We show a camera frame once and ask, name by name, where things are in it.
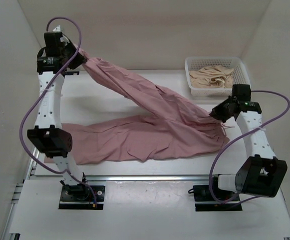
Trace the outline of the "pink trousers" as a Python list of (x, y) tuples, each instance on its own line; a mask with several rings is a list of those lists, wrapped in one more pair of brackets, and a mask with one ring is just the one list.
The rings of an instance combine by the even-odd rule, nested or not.
[(101, 58), (87, 57), (83, 67), (98, 84), (133, 101), (146, 114), (87, 126), (63, 123), (78, 165), (190, 158), (217, 152), (228, 143), (218, 120), (171, 89)]

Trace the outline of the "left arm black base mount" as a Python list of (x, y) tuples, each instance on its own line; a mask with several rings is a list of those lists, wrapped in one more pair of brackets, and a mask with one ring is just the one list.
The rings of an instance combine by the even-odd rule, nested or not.
[(103, 210), (104, 185), (91, 185), (95, 195), (84, 185), (63, 185), (58, 208), (60, 210)]

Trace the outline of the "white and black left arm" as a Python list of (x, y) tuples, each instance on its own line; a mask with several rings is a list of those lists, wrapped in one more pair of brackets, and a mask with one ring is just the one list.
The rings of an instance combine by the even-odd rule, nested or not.
[(60, 99), (66, 69), (75, 69), (83, 61), (84, 57), (66, 37), (45, 39), (45, 47), (37, 54), (39, 98), (33, 105), (38, 108), (37, 117), (34, 127), (27, 130), (27, 138), (40, 153), (52, 160), (57, 169), (53, 170), (39, 160), (37, 163), (62, 175), (63, 188), (78, 200), (88, 198), (90, 188), (70, 153), (73, 140), (61, 124)]

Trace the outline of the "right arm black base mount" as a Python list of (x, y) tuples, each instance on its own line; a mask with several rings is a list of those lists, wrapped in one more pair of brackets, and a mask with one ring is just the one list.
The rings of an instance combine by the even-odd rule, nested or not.
[(194, 185), (188, 190), (188, 194), (194, 196), (196, 212), (240, 212), (242, 206), (238, 204), (240, 198), (237, 196), (228, 203), (215, 201), (210, 194), (208, 185)]

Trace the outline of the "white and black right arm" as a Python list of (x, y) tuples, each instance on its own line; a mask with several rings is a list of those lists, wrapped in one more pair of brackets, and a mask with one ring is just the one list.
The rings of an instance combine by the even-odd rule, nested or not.
[(221, 174), (209, 187), (215, 200), (227, 192), (273, 198), (277, 195), (287, 172), (287, 163), (279, 160), (271, 149), (264, 127), (262, 110), (257, 102), (228, 97), (214, 107), (210, 116), (225, 123), (233, 117), (241, 130), (247, 160), (236, 174)]

